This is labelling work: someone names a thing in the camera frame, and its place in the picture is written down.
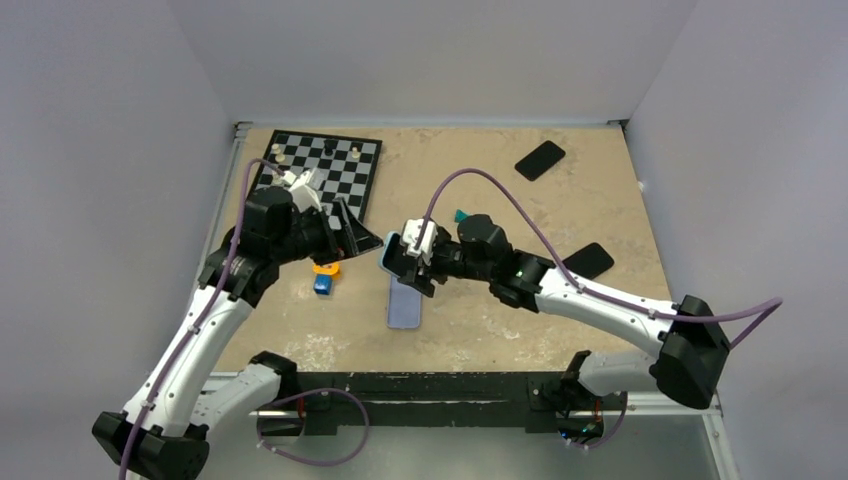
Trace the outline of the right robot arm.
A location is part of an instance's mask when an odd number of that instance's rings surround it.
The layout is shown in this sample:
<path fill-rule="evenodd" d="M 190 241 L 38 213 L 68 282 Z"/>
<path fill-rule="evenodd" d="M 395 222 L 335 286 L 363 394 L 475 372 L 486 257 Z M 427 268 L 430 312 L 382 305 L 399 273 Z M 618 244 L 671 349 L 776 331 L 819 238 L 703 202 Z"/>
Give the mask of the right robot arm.
<path fill-rule="evenodd" d="M 677 403 L 707 408 L 730 353 L 721 327 L 709 324 L 708 304 L 691 295 L 678 303 L 636 299 L 605 286 L 592 296 L 590 280 L 570 281 L 553 261 L 517 250 L 487 215 L 472 215 L 456 238 L 432 221 L 409 220 L 398 236 L 400 283 L 431 297 L 449 278 L 483 281 L 501 303 L 516 309 L 567 317 L 634 345 L 649 361 L 646 373 Z"/>

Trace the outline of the lilac phone case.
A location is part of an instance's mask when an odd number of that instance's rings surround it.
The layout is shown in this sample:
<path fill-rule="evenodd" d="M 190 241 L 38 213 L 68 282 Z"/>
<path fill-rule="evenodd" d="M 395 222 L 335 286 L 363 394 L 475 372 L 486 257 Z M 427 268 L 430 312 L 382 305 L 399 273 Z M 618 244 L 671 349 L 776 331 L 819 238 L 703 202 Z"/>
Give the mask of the lilac phone case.
<path fill-rule="evenodd" d="M 390 278 L 387 302 L 387 327 L 394 330 L 414 330 L 421 325 L 421 294 L 408 285 Z"/>

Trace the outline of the black phone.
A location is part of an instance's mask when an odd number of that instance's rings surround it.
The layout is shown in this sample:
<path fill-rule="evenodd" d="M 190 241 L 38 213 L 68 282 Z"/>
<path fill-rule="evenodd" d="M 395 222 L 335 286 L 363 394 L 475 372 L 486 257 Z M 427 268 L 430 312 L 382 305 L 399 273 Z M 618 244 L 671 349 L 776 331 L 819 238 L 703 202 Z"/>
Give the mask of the black phone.
<path fill-rule="evenodd" d="M 566 151 L 551 140 L 543 141 L 515 165 L 515 171 L 533 182 L 552 169 L 566 156 Z"/>

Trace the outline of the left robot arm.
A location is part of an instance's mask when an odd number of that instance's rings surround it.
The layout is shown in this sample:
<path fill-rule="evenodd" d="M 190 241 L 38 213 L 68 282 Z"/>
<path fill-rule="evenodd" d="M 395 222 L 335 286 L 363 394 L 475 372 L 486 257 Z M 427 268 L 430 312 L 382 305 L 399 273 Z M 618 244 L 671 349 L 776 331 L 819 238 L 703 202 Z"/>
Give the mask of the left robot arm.
<path fill-rule="evenodd" d="M 153 372 L 121 411 L 102 412 L 92 427 L 119 476 L 195 479 L 226 425 L 266 405 L 302 404 L 307 394 L 296 364 L 268 351 L 217 393 L 204 396 L 202 389 L 281 266 L 303 259 L 327 265 L 382 245 L 341 198 L 326 211 L 298 206 L 283 187 L 248 194 L 235 227 L 207 257 L 180 329 Z"/>

